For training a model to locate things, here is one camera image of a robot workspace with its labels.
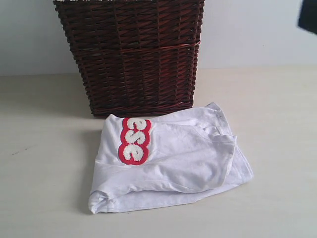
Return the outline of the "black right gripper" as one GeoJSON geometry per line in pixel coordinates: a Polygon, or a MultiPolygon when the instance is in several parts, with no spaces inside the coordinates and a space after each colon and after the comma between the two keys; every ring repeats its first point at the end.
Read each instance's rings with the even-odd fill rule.
{"type": "Polygon", "coordinates": [[[317,0],[303,0],[298,27],[310,33],[317,34],[317,0]]]}

